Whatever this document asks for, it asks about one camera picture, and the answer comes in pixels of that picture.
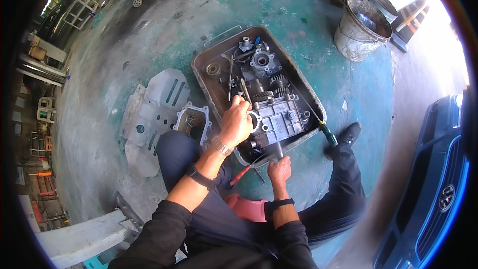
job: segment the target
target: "black shoe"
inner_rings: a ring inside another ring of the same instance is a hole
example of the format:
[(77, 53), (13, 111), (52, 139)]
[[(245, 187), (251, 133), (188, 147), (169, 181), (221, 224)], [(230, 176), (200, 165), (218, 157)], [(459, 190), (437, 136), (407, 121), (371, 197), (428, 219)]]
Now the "black shoe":
[(352, 146), (361, 131), (362, 125), (359, 122), (351, 123), (338, 135), (337, 143), (339, 145), (345, 144), (346, 146)]

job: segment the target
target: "hand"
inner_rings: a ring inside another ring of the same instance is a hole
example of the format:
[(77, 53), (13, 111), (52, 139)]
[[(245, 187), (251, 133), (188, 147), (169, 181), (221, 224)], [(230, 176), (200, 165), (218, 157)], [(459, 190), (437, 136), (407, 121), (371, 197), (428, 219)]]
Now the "hand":
[(285, 188), (285, 181), (291, 176), (291, 159), (289, 156), (284, 156), (277, 163), (269, 162), (267, 166), (267, 174), (271, 179), (272, 186)]
[(252, 118), (247, 114), (252, 106), (241, 96), (232, 98), (231, 107), (222, 116), (219, 140), (228, 148), (236, 147), (245, 141), (252, 131)]

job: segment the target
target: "red stool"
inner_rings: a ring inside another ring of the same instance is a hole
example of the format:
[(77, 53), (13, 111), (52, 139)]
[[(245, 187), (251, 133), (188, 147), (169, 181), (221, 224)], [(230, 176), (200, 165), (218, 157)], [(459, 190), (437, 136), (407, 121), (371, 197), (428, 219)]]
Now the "red stool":
[(264, 203), (267, 200), (251, 201), (239, 196), (239, 194), (230, 194), (224, 199), (226, 204), (240, 218), (249, 219), (254, 222), (265, 222)]

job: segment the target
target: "blue car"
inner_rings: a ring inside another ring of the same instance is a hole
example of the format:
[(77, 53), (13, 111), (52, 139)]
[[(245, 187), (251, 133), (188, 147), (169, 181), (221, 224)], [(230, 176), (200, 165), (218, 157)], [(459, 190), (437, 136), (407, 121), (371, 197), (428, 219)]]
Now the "blue car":
[(450, 230), (469, 168), (461, 138), (462, 100), (461, 94), (450, 95), (428, 107), (407, 188), (374, 269), (424, 268)]

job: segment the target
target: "volkswagen logo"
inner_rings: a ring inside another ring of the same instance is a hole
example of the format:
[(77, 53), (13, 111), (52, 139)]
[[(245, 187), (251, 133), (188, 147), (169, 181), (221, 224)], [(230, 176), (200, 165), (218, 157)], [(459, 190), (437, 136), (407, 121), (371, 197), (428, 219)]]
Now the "volkswagen logo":
[(455, 194), (455, 190), (450, 185), (446, 186), (441, 192), (440, 196), (438, 197), (438, 205), (442, 211), (448, 210), (451, 206), (451, 202), (453, 201), (453, 195)]

